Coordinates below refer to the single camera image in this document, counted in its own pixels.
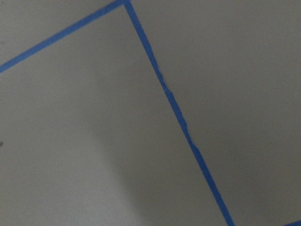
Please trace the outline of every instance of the blue tape strip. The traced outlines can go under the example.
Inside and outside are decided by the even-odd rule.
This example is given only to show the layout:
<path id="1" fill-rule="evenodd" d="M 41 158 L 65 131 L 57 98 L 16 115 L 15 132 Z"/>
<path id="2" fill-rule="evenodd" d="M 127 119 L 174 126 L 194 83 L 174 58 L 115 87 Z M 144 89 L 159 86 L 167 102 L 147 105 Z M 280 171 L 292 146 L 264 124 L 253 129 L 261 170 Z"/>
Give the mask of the blue tape strip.
<path id="1" fill-rule="evenodd" d="M 51 44 L 59 41 L 60 39 L 66 37 L 67 35 L 75 32 L 79 28 L 89 24 L 90 22 L 106 15 L 107 13 L 111 12 L 112 10 L 118 8 L 123 4 L 122 0 L 116 0 L 109 5 L 97 10 L 96 12 L 88 15 L 87 17 L 75 22 L 74 24 L 70 25 L 69 27 L 63 29 L 62 31 L 56 33 L 55 35 L 51 36 L 50 38 L 40 42 L 39 44 L 31 47 L 30 49 L 26 50 L 25 52 L 21 53 L 20 55 L 12 58 L 11 60 L 7 61 L 6 63 L 0 65 L 0 73 L 6 71 L 7 69 L 11 68 L 12 66 L 20 63 L 21 61 L 25 60 L 26 58 L 32 56 L 33 54 L 41 51 L 42 49 L 50 46 Z"/>
<path id="2" fill-rule="evenodd" d="M 141 43 L 144 47 L 144 50 L 145 50 L 145 52 L 146 52 L 146 54 L 147 54 L 147 56 L 150 60 L 150 63 L 152 65 L 152 67 L 153 67 L 153 69 L 154 69 L 154 71 L 157 75 L 157 78 L 159 79 L 159 82 L 160 82 L 160 84 L 161 84 L 161 86 L 162 86 L 162 88 L 165 92 L 165 95 L 166 95 L 166 97 L 167 97 L 167 99 L 168 99 L 168 101 L 171 105 L 171 108 L 173 109 L 174 114 L 175 114 L 175 116 L 176 116 L 176 118 L 177 118 L 177 120 L 178 120 L 178 122 L 181 126 L 181 129 L 182 129 L 182 131 L 183 131 L 183 133 L 186 137 L 186 140 L 188 141 L 188 144 L 189 144 L 189 146 L 190 146 L 190 148 L 191 148 L 191 150 L 192 150 L 192 152 L 193 152 L 193 154 L 194 154 L 194 156 L 195 156 L 195 158 L 196 158 L 196 160 L 197 160 L 197 162 L 198 162 L 198 164 L 199 164 L 199 166 L 200 166 L 200 168 L 201 168 L 201 170 L 202 170 L 202 172 L 203 172 L 203 174 L 206 178 L 206 181 L 207 181 L 207 183 L 208 183 L 208 185 L 211 189 L 211 192 L 212 192 L 212 194 L 213 194 L 213 196 L 214 196 L 214 198 L 215 198 L 215 200 L 216 200 L 216 202 L 217 202 L 217 204 L 218 204 L 218 206 L 219 206 L 219 208 L 220 208 L 227 224 L 229 226 L 234 226 L 235 224 L 234 224 L 234 222 L 233 222 L 233 220 L 230 216 L 230 213 L 229 213 L 229 211 L 228 211 L 228 209 L 227 209 L 227 207 L 226 207 L 226 205 L 225 205 L 225 203 L 222 199 L 221 194 L 219 193 L 219 191 L 216 187 L 216 184 L 215 184 L 215 182 L 214 182 L 214 180 L 213 180 L 213 178 L 210 174 L 210 171 L 209 171 L 209 169 L 208 169 L 208 167 L 205 163 L 205 160 L 203 159 L 203 156 L 201 155 L 199 149 L 194 145 L 194 143 L 191 140 L 191 137 L 190 137 L 190 135 L 188 133 L 188 129 L 187 129 L 187 123 L 186 123 L 186 121 L 185 121 L 185 119 L 182 115 L 180 107 L 178 106 L 178 104 L 177 104 L 177 102 L 174 98 L 173 93 L 168 89 L 168 87 L 164 83 L 163 76 L 160 72 L 159 66 L 158 66 L 157 61 L 156 61 L 156 59 L 154 57 L 154 54 L 152 52 L 151 44 L 149 43 L 149 41 L 146 37 L 146 34 L 144 33 L 144 30 L 143 30 L 143 28 L 142 28 L 142 26 L 139 22 L 139 19 L 138 19 L 136 13 L 135 13 L 135 10 L 134 10 L 130 0 L 123 0 L 123 2 L 124 2 L 124 6 L 127 10 L 127 13 L 129 15 L 135 29 L 136 29 L 136 32 L 137 32 L 139 38 L 140 38 L 140 41 L 141 41 Z"/>
<path id="3" fill-rule="evenodd" d="M 301 226 L 301 220 L 284 225 L 284 226 Z"/>

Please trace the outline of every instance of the blue line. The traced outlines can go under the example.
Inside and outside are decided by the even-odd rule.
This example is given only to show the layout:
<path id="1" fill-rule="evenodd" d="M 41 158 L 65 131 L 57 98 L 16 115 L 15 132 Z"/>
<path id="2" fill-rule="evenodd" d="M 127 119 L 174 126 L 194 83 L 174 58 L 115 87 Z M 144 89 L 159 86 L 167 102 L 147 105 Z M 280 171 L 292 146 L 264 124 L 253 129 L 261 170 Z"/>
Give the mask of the blue line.
<path id="1" fill-rule="evenodd" d="M 284 225 L 284 226 L 301 226 L 301 220 Z"/>
<path id="2" fill-rule="evenodd" d="M 7 61 L 6 63 L 0 65 L 0 73 L 6 71 L 7 69 L 11 68 L 12 66 L 20 63 L 21 61 L 25 60 L 26 58 L 32 56 L 33 54 L 41 51 L 42 49 L 52 45 L 53 43 L 59 41 L 60 39 L 66 37 L 67 35 L 75 32 L 79 28 L 91 23 L 92 21 L 106 15 L 107 13 L 111 12 L 112 10 L 118 8 L 123 4 L 122 0 L 116 0 L 107 6 L 97 10 L 96 12 L 88 15 L 87 17 L 75 22 L 74 24 L 70 25 L 69 27 L 63 29 L 62 31 L 54 34 L 50 38 L 40 42 L 39 44 L 31 47 L 30 49 L 26 50 L 25 52 L 17 55 L 16 57 L 12 58 L 11 60 Z"/>
<path id="3" fill-rule="evenodd" d="M 225 205 L 225 203 L 222 199 L 222 196 L 219 193 L 219 191 L 216 187 L 216 184 L 215 184 L 215 182 L 214 182 L 214 180 L 213 180 L 213 178 L 210 174 L 210 171 L 209 171 L 209 169 L 208 169 L 208 167 L 205 163 L 205 160 L 204 160 L 202 154 L 200 153 L 199 149 L 194 145 L 194 143 L 191 140 L 191 137 L 190 137 L 190 135 L 188 133 L 188 129 L 187 129 L 187 123 L 186 123 L 186 121 L 185 121 L 185 119 L 182 115 L 180 107 L 178 106 L 178 103 L 176 102 L 173 93 L 168 89 L 168 87 L 164 83 L 163 76 L 161 74 L 161 71 L 160 71 L 159 66 L 157 64 L 157 61 L 156 61 L 156 59 L 154 57 L 154 54 L 152 52 L 151 44 L 149 43 L 149 41 L 146 37 L 146 34 L 144 33 L 144 30 L 143 30 L 143 28 L 142 28 L 142 26 L 139 22 L 139 19 L 138 19 L 136 13 L 135 13 L 134 8 L 133 8 L 130 0 L 123 0 L 123 2 L 124 2 L 124 6 L 127 10 L 127 13 L 129 15 L 135 29 L 136 29 L 136 32 L 137 32 L 139 38 L 140 38 L 140 41 L 141 41 L 141 43 L 144 47 L 144 50 L 145 50 L 145 52 L 146 52 L 146 54 L 147 54 L 147 56 L 150 60 L 150 63 L 152 65 L 152 67 L 153 67 L 153 69 L 154 69 L 154 71 L 157 75 L 157 78 L 159 79 L 159 82 L 160 82 L 160 84 L 161 84 L 161 86 L 162 86 L 162 88 L 165 92 L 165 95 L 166 95 L 166 97 L 167 97 L 167 99 L 168 99 L 168 101 L 171 105 L 171 108 L 173 109 L 174 114 L 175 114 L 175 116 L 176 116 L 176 118 L 177 118 L 177 120 L 178 120 L 178 122 L 181 126 L 181 129 L 182 129 L 182 131 L 183 131 L 183 133 L 186 137 L 186 140 L 188 141 L 188 144 L 189 144 L 189 146 L 190 146 L 190 148 L 191 148 L 191 150 L 192 150 L 192 152 L 193 152 L 193 154 L 194 154 L 194 156 L 195 156 L 195 158 L 196 158 L 196 160 L 197 160 L 197 162 L 198 162 L 198 164 L 199 164 L 199 166 L 200 166 L 200 168 L 201 168 L 201 170 L 202 170 L 202 172 L 203 172 L 203 174 L 206 178 L 206 181 L 207 181 L 207 183 L 208 183 L 208 185 L 211 189 L 211 192 L 212 192 L 212 194 L 213 194 L 213 196 L 214 196 L 214 198 L 215 198 L 215 200 L 216 200 L 216 202 L 217 202 L 217 204 L 218 204 L 218 206 L 219 206 L 219 208 L 220 208 L 227 224 L 229 226 L 235 226 L 235 224 L 234 224 L 234 222 L 231 218 L 231 215 L 230 215 L 230 213 L 229 213 L 229 211 L 228 211 L 228 209 L 227 209 L 227 207 L 226 207 L 226 205 Z"/>

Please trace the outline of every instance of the blue tape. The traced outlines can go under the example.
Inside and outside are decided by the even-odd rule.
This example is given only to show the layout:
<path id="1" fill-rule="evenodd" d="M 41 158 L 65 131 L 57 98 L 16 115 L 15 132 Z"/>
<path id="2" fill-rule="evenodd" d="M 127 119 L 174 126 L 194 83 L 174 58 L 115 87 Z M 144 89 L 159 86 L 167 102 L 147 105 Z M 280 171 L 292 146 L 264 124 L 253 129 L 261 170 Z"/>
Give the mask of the blue tape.
<path id="1" fill-rule="evenodd" d="M 202 172 L 205 176 L 205 179 L 206 179 L 206 181 L 207 181 L 207 183 L 208 183 L 208 185 L 211 189 L 211 192 L 212 192 L 212 194 L 213 194 L 213 196 L 214 196 L 214 198 L 215 198 L 215 200 L 216 200 L 216 202 L 217 202 L 217 204 L 218 204 L 218 206 L 219 206 L 219 208 L 220 208 L 227 224 L 229 226 L 234 226 L 235 224 L 234 224 L 234 222 L 231 218 L 231 215 L 230 215 L 230 213 L 229 213 L 229 211 L 228 211 L 228 209 L 227 209 L 227 207 L 226 207 L 226 205 L 225 205 L 225 203 L 222 199 L 221 194 L 219 193 L 219 191 L 217 189 L 217 186 L 216 186 L 216 184 L 215 184 L 215 182 L 214 182 L 214 180 L 213 180 L 213 178 L 210 174 L 210 171 L 209 171 L 209 169 L 208 169 L 208 167 L 205 163 L 205 160 L 204 160 L 202 154 L 200 153 L 199 149 L 194 145 L 194 143 L 191 140 L 191 137 L 190 137 L 190 135 L 188 133 L 188 129 L 187 129 L 187 123 L 186 123 L 186 121 L 185 121 L 185 119 L 182 115 L 180 107 L 178 106 L 178 103 L 176 102 L 173 93 L 168 89 L 168 87 L 164 83 L 163 76 L 161 74 L 161 71 L 160 71 L 159 66 L 157 64 L 157 61 L 156 61 L 156 59 L 154 57 L 154 54 L 152 52 L 151 44 L 149 43 L 149 41 L 146 37 L 146 34 L 144 33 L 144 30 L 143 30 L 143 28 L 142 28 L 142 26 L 139 22 L 139 19 L 138 19 L 136 13 L 135 13 L 135 10 L 134 10 L 130 0 L 123 0 L 123 2 L 124 2 L 124 6 L 127 10 L 127 13 L 128 13 L 128 15 L 129 15 L 134 27 L 135 27 L 135 30 L 136 30 L 139 38 L 140 38 L 140 41 L 141 41 L 141 43 L 144 47 L 144 50 L 145 50 L 145 52 L 146 52 L 146 54 L 147 54 L 147 56 L 150 60 L 150 63 L 152 65 L 152 67 L 153 67 L 153 69 L 154 69 L 154 71 L 157 75 L 157 78 L 158 78 L 158 80 L 159 80 L 159 82 L 160 82 L 160 84 L 161 84 L 161 86 L 162 86 L 162 88 L 165 92 L 165 95 L 166 95 L 166 97 L 167 97 L 167 99 L 168 99 L 168 101 L 171 105 L 171 108 L 173 109 L 173 112 L 174 112 L 174 114 L 175 114 L 175 116 L 176 116 L 176 118 L 177 118 L 177 120 L 178 120 L 178 122 L 181 126 L 181 129 L 182 129 L 182 131 L 183 131 L 183 133 L 186 137 L 186 140 L 187 140 L 187 142 L 188 142 L 188 144 L 189 144 L 189 146 L 190 146 L 190 148 L 191 148 L 191 150 L 192 150 L 192 152 L 193 152 L 193 154 L 194 154 L 194 156 L 195 156 L 195 158 L 198 162 L 198 165 L 200 166 L 200 168 L 201 168 L 201 170 L 202 170 Z"/>
<path id="2" fill-rule="evenodd" d="M 284 226 L 301 226 L 301 220 L 284 225 Z"/>
<path id="3" fill-rule="evenodd" d="M 33 54 L 41 51 L 42 49 L 52 45 L 53 43 L 59 41 L 60 39 L 66 37 L 67 35 L 75 32 L 79 28 L 91 23 L 92 21 L 106 15 L 107 13 L 111 12 L 112 10 L 118 8 L 123 4 L 122 0 L 116 0 L 107 6 L 97 10 L 96 12 L 88 15 L 87 17 L 75 22 L 74 24 L 70 25 L 69 27 L 63 29 L 62 31 L 54 34 L 50 38 L 40 42 L 39 44 L 31 47 L 30 49 L 26 50 L 25 52 L 17 55 L 16 57 L 12 58 L 11 60 L 7 61 L 6 63 L 0 65 L 0 73 L 6 71 L 7 69 L 11 68 L 12 66 L 20 63 L 21 61 L 25 60 L 26 58 L 32 56 Z"/>

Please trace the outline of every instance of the smooth gray surface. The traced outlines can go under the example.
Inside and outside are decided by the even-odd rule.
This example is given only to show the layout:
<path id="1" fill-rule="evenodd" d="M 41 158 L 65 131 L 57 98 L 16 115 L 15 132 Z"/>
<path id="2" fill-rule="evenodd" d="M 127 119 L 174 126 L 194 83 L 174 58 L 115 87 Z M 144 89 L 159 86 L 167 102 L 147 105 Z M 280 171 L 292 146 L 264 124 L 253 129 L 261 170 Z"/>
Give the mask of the smooth gray surface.
<path id="1" fill-rule="evenodd" d="M 134 0 L 237 226 L 301 219 L 301 2 Z"/>
<path id="2" fill-rule="evenodd" d="M 14 53 L 60 30 L 24 11 Z M 2 73 L 0 118 L 0 225 L 225 225 L 124 8 Z"/>

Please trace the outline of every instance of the floor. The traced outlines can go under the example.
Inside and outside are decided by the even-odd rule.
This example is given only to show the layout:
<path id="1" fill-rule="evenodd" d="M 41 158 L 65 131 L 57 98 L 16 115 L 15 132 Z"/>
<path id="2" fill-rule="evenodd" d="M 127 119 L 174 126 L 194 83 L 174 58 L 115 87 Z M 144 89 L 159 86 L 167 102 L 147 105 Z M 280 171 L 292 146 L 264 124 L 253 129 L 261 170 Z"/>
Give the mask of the floor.
<path id="1" fill-rule="evenodd" d="M 300 226 L 300 10 L 1 1 L 0 225 Z"/>

